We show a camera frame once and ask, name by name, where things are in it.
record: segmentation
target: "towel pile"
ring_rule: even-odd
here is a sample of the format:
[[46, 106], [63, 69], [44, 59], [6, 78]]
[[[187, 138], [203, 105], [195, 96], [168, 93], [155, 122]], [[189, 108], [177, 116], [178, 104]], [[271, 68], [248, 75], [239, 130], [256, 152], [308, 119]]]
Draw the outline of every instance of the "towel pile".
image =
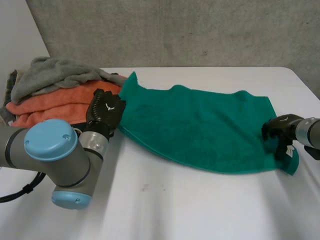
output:
[[84, 123], [96, 89], [118, 94], [126, 78], [66, 59], [37, 57], [7, 81], [0, 123], [31, 128], [48, 119]]

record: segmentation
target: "black cable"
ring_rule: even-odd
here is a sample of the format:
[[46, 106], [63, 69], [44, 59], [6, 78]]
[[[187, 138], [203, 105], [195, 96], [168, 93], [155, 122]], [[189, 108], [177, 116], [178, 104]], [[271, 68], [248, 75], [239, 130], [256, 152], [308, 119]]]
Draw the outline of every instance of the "black cable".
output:
[[23, 196], [24, 194], [29, 194], [31, 193], [34, 188], [36, 186], [39, 185], [39, 183], [42, 182], [42, 180], [45, 178], [46, 174], [43, 173], [43, 172], [38, 172], [35, 176], [35, 178], [32, 180], [32, 182], [30, 184], [27, 184], [25, 185], [22, 190], [16, 192], [16, 193], [13, 193], [13, 194], [10, 194], [10, 195], [7, 195], [7, 196], [3, 196], [3, 197], [0, 197], [0, 204], [2, 203], [7, 203], [7, 202], [10, 202], [10, 201], [13, 201], [17, 198], [20, 198], [21, 196]]

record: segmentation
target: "orange towel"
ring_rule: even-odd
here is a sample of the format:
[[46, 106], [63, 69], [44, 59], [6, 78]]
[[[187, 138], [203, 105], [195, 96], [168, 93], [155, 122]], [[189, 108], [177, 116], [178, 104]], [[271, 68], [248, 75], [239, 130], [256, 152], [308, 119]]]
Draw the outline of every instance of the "orange towel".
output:
[[31, 128], [48, 119], [63, 119], [70, 124], [84, 123], [86, 112], [96, 89], [118, 94], [121, 87], [106, 81], [88, 81], [75, 88], [59, 90], [33, 96], [22, 104], [9, 102], [6, 108], [15, 115], [20, 115], [12, 126]]

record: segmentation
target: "light blue joint cap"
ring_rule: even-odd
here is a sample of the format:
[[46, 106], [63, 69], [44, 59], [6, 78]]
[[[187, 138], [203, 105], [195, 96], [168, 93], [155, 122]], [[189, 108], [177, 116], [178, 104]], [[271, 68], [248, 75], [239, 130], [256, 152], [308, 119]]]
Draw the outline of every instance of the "light blue joint cap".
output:
[[68, 156], [77, 146], [75, 130], [64, 120], [50, 119], [29, 129], [24, 149], [33, 159], [50, 162]]
[[54, 191], [51, 201], [64, 209], [81, 210], [89, 206], [91, 196], [73, 191]]

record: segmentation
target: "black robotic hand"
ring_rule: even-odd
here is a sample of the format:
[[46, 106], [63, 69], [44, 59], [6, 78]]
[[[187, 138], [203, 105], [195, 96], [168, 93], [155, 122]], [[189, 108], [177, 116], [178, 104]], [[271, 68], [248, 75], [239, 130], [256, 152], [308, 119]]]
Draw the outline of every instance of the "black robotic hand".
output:
[[263, 124], [261, 132], [263, 140], [266, 141], [268, 137], [278, 137], [278, 146], [275, 151], [274, 157], [277, 160], [283, 160], [286, 156], [288, 147], [293, 144], [296, 139], [296, 127], [298, 123], [303, 120], [302, 117], [287, 114], [273, 118]]
[[97, 89], [86, 111], [86, 131], [102, 134], [107, 139], [113, 136], [118, 127], [126, 101], [121, 100], [119, 95], [113, 95], [111, 91], [104, 92]]

